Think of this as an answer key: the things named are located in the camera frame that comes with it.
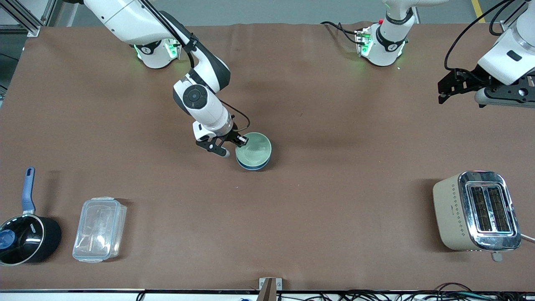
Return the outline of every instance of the toaster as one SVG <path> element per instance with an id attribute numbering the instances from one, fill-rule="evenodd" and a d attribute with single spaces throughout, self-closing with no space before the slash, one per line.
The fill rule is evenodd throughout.
<path id="1" fill-rule="evenodd" d="M 492 171 L 465 171 L 433 187 L 442 242 L 458 251 L 501 253 L 520 246 L 521 233 L 503 178 Z"/>

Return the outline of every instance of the plastic food container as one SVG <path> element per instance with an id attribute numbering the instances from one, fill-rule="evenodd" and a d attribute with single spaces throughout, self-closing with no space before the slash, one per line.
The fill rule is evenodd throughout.
<path id="1" fill-rule="evenodd" d="M 82 262 L 101 262 L 119 254 L 126 206 L 110 197 L 83 203 L 72 257 Z"/>

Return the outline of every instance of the bowl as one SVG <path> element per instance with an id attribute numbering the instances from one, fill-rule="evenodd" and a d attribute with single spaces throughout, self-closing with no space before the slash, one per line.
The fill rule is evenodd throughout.
<path id="1" fill-rule="evenodd" d="M 264 168 L 271 158 L 271 142 L 261 133 L 247 133 L 247 144 L 236 148 L 238 164 L 247 170 L 260 170 Z"/>

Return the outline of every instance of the floor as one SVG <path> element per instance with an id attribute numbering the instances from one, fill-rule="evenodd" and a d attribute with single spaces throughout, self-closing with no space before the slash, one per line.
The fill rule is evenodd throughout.
<path id="1" fill-rule="evenodd" d="M 498 0 L 450 0 L 438 6 L 419 7 L 417 11 L 421 23 L 469 23 L 476 18 L 476 12 L 484 12 L 497 2 Z M 62 9 L 57 16 L 56 26 L 102 26 L 85 5 L 59 5 L 62 5 Z M 352 24 L 361 20 L 375 21 L 385 14 L 380 0 L 182 0 L 180 3 L 175 0 L 158 0 L 155 6 L 172 14 L 186 26 L 318 24 L 326 20 Z M 500 19 L 507 17 L 516 6 L 517 4 L 511 5 Z M 3 34 L 0 30 L 0 54 L 19 58 L 25 41 L 26 36 L 23 34 Z M 0 56 L 0 85 L 9 86 L 16 66 L 16 60 Z"/>

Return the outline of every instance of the black saucepan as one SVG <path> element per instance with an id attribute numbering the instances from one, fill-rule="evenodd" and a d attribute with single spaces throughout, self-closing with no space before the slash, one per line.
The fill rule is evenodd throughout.
<path id="1" fill-rule="evenodd" d="M 62 237 L 59 224 L 49 217 L 34 215 L 32 200 L 35 168 L 29 167 L 22 188 L 22 214 L 0 227 L 0 265 L 16 266 L 41 262 L 57 248 Z"/>

